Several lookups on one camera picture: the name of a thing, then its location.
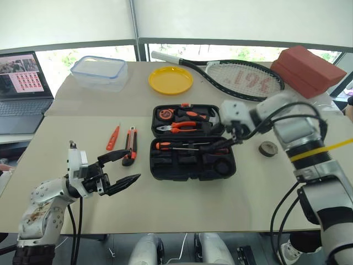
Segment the racket strings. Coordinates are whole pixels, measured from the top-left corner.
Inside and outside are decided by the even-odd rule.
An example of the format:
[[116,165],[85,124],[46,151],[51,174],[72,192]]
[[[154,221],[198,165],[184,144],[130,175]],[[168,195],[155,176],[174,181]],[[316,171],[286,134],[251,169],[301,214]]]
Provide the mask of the racket strings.
[[220,85],[254,97],[268,97],[281,90],[280,81],[254,66],[219,63],[207,67],[207,74]]

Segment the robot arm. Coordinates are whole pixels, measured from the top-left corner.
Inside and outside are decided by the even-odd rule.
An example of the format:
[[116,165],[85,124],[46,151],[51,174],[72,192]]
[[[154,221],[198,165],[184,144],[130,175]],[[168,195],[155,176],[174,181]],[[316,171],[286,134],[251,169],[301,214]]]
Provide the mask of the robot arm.
[[70,142],[68,174],[62,178],[40,183],[30,196],[30,204],[19,225],[17,250],[13,264],[51,264],[63,225],[66,207],[79,197],[89,197],[93,192],[109,196],[126,189],[140,174],[125,177],[110,185],[103,173],[104,164],[127,155],[129,150],[109,152],[98,157],[92,165],[84,151]]
[[[231,144],[241,144],[271,113],[293,98],[278,94],[248,110],[243,102],[226,100],[221,105],[221,122],[232,133]],[[324,252],[331,264],[353,260],[353,188],[337,161],[328,152],[298,158],[307,151],[324,147],[323,139],[310,118],[291,118],[269,123],[295,167],[294,175],[304,185],[297,191],[307,219],[321,226]]]

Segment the metal pole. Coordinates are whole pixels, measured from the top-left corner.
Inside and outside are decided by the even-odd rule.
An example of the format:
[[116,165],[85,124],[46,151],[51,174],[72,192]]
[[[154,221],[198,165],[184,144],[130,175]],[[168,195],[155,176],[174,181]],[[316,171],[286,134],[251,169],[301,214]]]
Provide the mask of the metal pole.
[[141,61],[140,43],[138,42],[138,29],[137,29],[137,20],[136,20],[136,13],[135,13],[135,4],[133,0],[129,0],[129,2],[130,2],[132,24],[133,24],[133,32],[135,34],[135,40],[136,40],[136,46],[137,46],[137,57],[138,57],[138,60]]

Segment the tennis racket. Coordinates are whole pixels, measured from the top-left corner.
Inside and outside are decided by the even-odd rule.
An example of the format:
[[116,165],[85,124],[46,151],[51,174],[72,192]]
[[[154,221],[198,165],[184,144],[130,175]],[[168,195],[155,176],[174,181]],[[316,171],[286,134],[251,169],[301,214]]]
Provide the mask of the tennis racket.
[[274,71],[257,63],[241,60],[189,61],[173,55],[152,51],[152,58],[190,67],[213,86],[233,97],[263,101],[285,85]]

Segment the yellow tape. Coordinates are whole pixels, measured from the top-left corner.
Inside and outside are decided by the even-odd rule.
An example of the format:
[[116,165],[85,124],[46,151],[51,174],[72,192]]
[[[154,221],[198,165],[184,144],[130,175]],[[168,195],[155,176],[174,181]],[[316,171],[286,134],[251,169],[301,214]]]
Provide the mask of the yellow tape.
[[339,148],[341,146],[350,144],[351,142],[353,142],[353,138],[348,139],[348,140],[343,141],[343,142],[339,142],[338,144],[335,144],[335,145],[326,146],[326,147],[319,147],[319,148],[316,148],[316,149],[313,149],[313,150],[310,150],[310,151],[306,151],[304,153],[300,153],[299,155],[292,156],[291,157],[291,162],[295,162],[295,161],[297,161],[299,159],[303,159],[303,158],[306,158],[308,156],[316,155],[317,153],[323,153],[323,152],[326,152],[326,151],[330,151],[332,149],[336,149],[336,148]]

